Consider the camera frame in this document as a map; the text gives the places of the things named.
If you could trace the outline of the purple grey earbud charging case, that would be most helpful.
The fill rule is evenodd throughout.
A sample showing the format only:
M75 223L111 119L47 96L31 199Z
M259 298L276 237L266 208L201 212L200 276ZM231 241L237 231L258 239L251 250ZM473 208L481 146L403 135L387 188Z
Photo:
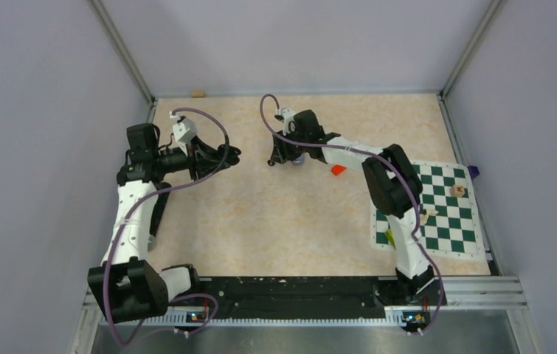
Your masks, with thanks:
M295 166L301 166L301 165L304 164L304 162L305 162L305 156L304 156L304 155L301 155L301 156L298 156L298 157L297 157L295 160L293 160L291 163L292 163L293 165L295 165Z

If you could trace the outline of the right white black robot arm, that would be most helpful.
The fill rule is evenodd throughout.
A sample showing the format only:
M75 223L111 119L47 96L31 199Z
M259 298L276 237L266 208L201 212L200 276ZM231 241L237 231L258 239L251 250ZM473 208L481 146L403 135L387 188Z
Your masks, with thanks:
M427 295L435 272L420 243L423 185L403 148L397 144L370 147L338 133L326 133L312 110L297 113L278 108L274 117L283 128L273 135L270 165L308 154L322 163L363 173L370 200L385 215L392 233L398 295L408 304L419 303Z

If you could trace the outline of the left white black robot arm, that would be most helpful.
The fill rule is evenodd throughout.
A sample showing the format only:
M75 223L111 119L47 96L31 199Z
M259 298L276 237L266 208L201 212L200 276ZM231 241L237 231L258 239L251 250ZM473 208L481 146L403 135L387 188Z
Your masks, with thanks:
M157 271L147 260L172 187L165 176L187 170L193 181L200 181L237 165L241 155L228 142L217 148L206 144L186 119L174 125L176 147L159 144L160 130L153 123L133 125L126 135L129 149L116 175L118 209L111 243L87 278L103 315L114 324L161 316L175 297L185 305L201 298L193 265Z

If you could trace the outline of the red block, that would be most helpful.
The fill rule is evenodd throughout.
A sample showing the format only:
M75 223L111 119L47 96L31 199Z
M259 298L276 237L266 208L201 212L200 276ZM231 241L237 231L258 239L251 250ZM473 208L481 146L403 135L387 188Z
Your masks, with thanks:
M334 176L339 176L340 174L342 174L344 171L346 171L346 167L341 166L341 165L334 165L331 168L331 172Z

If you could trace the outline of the lime green white brick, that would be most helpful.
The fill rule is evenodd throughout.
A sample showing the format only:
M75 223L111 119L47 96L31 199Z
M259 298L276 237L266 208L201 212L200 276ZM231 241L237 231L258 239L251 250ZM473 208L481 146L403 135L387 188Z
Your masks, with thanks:
M392 230L391 230L391 229L387 229L386 232L384 233L384 235L385 235L385 238L387 239L388 243L389 243L394 249L396 249L394 237L393 237L393 235L392 235Z

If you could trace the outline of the wooden letter cube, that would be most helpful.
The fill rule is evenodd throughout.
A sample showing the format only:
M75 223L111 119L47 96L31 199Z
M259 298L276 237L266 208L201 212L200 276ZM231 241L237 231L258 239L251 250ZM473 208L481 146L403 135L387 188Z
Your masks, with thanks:
M451 195L455 198L462 198L466 194L466 188L460 184L454 184L451 187Z

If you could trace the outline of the green white chessboard mat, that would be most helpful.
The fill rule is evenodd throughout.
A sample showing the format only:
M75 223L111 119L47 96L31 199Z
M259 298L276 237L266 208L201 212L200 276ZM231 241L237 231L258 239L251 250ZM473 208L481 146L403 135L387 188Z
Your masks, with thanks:
M417 160L413 167L420 177L420 213L436 209L438 214L420 216L420 242L433 256L478 261L485 258L482 227L467 167L461 164ZM463 185L462 198L451 195L454 184Z

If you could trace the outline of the purple object beside table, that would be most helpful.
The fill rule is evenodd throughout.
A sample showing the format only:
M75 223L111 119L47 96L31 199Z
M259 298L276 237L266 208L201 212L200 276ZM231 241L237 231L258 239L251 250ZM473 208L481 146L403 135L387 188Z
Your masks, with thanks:
M475 165L469 165L467 166L470 178L472 180L474 180L475 178L477 178L480 175L480 170L478 168L478 166Z

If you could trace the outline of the small wooden block at wall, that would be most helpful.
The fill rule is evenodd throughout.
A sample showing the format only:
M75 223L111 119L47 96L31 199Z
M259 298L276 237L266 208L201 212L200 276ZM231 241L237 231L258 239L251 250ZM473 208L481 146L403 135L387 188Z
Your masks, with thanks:
M190 96L192 98L202 98L202 97L206 97L206 93L202 90L198 90L198 91L191 91L190 92Z

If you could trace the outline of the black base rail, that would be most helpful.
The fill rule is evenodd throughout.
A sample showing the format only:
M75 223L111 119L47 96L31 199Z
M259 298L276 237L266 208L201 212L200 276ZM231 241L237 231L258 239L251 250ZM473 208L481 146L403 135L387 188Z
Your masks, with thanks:
M217 299L217 319L382 319L409 304L394 277L212 277L193 290Z

